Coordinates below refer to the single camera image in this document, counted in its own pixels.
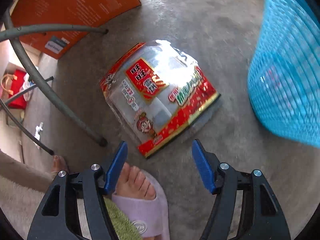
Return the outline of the red rice cracker snack bag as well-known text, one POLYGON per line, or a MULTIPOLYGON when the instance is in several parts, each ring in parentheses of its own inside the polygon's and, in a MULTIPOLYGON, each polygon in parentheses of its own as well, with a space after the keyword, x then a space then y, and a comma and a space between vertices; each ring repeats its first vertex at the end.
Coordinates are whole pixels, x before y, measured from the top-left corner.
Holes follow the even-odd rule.
POLYGON ((221 96, 198 62, 166 40, 133 46, 100 80, 100 88, 145 158, 196 127, 221 96))

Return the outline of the bare foot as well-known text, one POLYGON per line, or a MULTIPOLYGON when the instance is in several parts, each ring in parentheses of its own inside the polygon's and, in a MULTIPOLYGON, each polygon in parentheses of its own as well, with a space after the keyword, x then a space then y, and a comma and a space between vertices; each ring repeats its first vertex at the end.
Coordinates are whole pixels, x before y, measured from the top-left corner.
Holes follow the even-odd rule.
POLYGON ((142 170, 124 163, 116 185, 116 195, 135 199, 154 200, 156 190, 142 170))

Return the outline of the pink slipper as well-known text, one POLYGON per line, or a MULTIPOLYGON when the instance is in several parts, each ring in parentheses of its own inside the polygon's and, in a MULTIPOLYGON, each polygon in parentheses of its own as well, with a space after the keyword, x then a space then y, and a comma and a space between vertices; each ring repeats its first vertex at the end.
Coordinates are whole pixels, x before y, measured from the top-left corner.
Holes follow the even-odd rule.
POLYGON ((156 198, 144 200, 112 194, 112 201, 128 217, 141 237, 170 239, 168 201, 159 182, 148 172, 142 171, 155 188, 156 198))

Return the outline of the blue plastic mesh basket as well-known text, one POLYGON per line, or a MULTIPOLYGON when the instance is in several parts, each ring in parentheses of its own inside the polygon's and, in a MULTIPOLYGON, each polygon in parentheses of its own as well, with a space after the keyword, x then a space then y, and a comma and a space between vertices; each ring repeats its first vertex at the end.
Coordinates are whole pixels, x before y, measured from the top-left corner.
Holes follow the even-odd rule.
POLYGON ((319 8, 312 0, 265 0, 248 97, 275 135, 319 146, 319 8))

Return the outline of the red shopping bag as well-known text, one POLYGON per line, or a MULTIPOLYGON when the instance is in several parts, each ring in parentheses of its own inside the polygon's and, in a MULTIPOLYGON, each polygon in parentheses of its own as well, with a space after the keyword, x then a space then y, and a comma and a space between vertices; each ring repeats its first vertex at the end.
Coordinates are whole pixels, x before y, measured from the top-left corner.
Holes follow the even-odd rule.
MULTIPOLYGON (((25 72, 21 70, 15 70, 13 74, 5 74, 1 79, 1 88, 4 92, 4 100, 8 100, 18 94, 24 83, 25 72)), ((7 104, 9 108, 25 110, 27 102, 23 96, 16 98, 14 101, 7 104)))

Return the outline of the orange cardboard box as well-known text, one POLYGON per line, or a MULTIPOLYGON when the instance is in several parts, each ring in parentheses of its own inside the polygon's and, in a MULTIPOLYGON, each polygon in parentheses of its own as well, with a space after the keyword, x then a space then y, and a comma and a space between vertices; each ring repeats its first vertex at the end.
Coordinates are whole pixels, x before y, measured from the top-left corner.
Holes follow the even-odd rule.
POLYGON ((99 27, 140 4, 140 0, 18 0, 11 20, 15 27, 52 23, 99 27))

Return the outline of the grey metal table leg frame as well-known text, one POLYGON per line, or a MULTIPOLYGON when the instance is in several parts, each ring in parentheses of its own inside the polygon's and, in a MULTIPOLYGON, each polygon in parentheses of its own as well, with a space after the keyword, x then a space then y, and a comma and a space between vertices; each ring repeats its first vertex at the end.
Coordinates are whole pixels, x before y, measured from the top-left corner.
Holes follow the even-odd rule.
POLYGON ((10 12, 8 9, 3 14, 2 21, 5 26, 5 31, 1 32, 1 41, 10 41, 12 48, 16 53, 16 56, 20 60, 27 73, 30 75, 31 79, 35 82, 35 85, 40 89, 40 91, 62 114, 70 118, 99 146, 107 146, 107 140, 99 133, 90 129, 89 126, 87 126, 67 105, 65 105, 65 103, 48 85, 47 81, 42 77, 40 72, 32 63, 28 54, 25 52, 25 49, 23 48, 19 37, 28 34, 46 33, 50 31, 82 31, 100 33, 105 35, 108 33, 108 29, 73 24, 33 24, 15 27, 12 23, 10 12))

